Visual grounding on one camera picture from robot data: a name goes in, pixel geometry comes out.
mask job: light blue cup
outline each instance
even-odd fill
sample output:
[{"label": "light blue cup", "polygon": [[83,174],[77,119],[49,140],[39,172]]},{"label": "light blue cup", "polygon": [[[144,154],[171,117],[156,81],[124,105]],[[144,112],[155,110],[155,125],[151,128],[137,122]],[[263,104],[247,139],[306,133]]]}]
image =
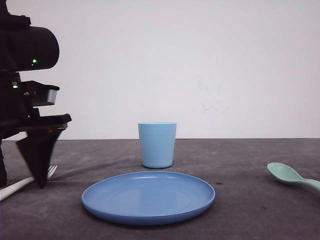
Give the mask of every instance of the light blue cup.
[{"label": "light blue cup", "polygon": [[138,123],[142,164],[150,169],[164,169],[174,159],[177,123],[155,121]]}]

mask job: spoon bowl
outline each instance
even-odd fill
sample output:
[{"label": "spoon bowl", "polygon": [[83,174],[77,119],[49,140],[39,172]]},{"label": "spoon bowl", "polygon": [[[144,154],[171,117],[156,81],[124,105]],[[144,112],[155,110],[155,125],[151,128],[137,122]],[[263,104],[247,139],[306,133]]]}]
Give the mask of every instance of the spoon bowl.
[{"label": "spoon bowl", "polygon": [[280,162],[271,162],[266,167],[275,178],[286,184],[297,184],[304,179],[293,168]]}]

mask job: plastic spoon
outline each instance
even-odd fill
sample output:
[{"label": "plastic spoon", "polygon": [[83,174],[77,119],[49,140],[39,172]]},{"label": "plastic spoon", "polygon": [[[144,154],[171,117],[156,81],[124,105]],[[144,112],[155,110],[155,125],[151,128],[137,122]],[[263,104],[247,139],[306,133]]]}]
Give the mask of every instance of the plastic spoon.
[{"label": "plastic spoon", "polygon": [[266,167],[275,178],[284,184],[305,184],[320,192],[320,181],[303,178],[288,165],[280,162],[270,162]]}]

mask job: white wall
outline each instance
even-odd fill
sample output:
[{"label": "white wall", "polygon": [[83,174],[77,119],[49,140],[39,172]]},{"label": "white wall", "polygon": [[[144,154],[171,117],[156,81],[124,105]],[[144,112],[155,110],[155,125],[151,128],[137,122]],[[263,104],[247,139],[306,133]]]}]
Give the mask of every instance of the white wall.
[{"label": "white wall", "polygon": [[60,86],[42,115],[60,139],[319,138],[319,0],[8,0],[57,37],[60,58],[23,81]]}]

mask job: gray table surface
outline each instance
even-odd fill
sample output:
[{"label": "gray table surface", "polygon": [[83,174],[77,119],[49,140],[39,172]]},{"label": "gray table surface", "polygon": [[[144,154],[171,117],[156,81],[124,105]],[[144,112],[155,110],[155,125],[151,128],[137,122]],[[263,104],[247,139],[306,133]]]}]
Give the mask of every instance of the gray table surface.
[{"label": "gray table surface", "polygon": [[[29,177],[14,141],[2,144],[8,185]],[[31,183],[0,203],[2,240],[217,239],[320,240],[320,192],[287,186],[268,172],[269,162],[320,180],[320,139],[178,139],[166,171],[201,178],[216,191],[203,214],[179,223],[137,227],[91,215],[81,195],[90,185],[142,166],[139,140],[59,140],[58,165],[44,189]]]}]

